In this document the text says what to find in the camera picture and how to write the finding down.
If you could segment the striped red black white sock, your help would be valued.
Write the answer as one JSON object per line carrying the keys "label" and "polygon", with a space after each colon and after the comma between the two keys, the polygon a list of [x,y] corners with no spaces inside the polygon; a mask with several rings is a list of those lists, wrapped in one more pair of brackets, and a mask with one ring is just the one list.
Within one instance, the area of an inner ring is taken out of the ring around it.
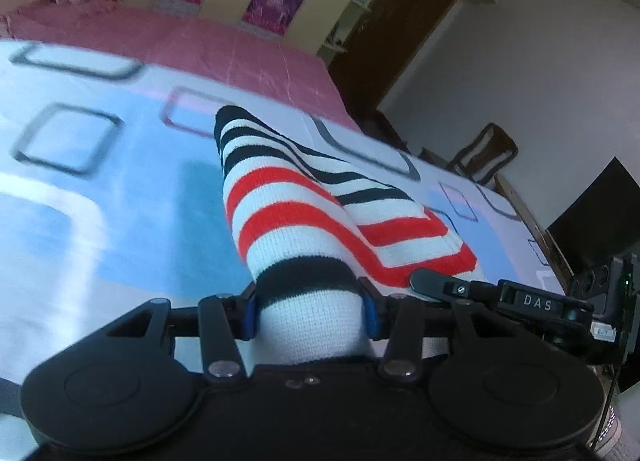
{"label": "striped red black white sock", "polygon": [[222,202],[256,288],[256,363],[367,356],[362,280],[408,288],[420,268],[480,280],[462,238],[408,193],[279,134],[238,106],[216,116]]}

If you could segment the black television screen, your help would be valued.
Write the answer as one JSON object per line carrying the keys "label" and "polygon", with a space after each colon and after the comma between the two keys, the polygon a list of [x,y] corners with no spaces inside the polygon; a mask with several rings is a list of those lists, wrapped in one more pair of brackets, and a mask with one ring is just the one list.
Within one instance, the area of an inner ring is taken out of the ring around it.
{"label": "black television screen", "polygon": [[639,248],[639,184],[612,158],[548,228],[574,275]]}

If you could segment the dark wooden chair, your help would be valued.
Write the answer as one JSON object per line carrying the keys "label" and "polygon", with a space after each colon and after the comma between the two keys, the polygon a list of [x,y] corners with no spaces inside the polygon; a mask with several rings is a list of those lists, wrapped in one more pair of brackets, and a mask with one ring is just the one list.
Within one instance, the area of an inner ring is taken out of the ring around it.
{"label": "dark wooden chair", "polygon": [[495,123],[488,123],[474,140],[447,164],[446,170],[488,186],[499,170],[518,155],[515,141]]}

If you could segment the patterned bed sheet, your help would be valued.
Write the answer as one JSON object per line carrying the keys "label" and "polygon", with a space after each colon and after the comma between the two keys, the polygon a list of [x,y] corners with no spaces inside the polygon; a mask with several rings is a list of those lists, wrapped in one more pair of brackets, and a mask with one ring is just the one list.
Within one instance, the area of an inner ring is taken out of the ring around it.
{"label": "patterned bed sheet", "polygon": [[190,306],[250,275],[222,207],[217,111],[404,190],[473,250],[490,281],[561,291],[501,195],[266,97],[77,47],[1,44],[1,397],[141,303]]}

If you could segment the pink bed cover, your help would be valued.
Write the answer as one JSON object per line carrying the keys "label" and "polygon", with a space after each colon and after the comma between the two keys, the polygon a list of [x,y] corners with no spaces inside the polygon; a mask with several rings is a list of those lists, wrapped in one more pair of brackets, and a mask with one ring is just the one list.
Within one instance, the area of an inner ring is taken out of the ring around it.
{"label": "pink bed cover", "polygon": [[3,13],[1,25],[17,39],[167,66],[358,128],[319,57],[213,20],[171,17],[111,0],[40,0]]}

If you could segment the brown wooden door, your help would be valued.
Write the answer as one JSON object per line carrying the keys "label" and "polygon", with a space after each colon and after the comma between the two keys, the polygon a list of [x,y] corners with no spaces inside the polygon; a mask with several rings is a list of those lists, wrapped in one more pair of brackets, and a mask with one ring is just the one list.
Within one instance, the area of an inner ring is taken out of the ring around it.
{"label": "brown wooden door", "polygon": [[371,115],[457,0],[373,0],[329,73],[346,111]]}

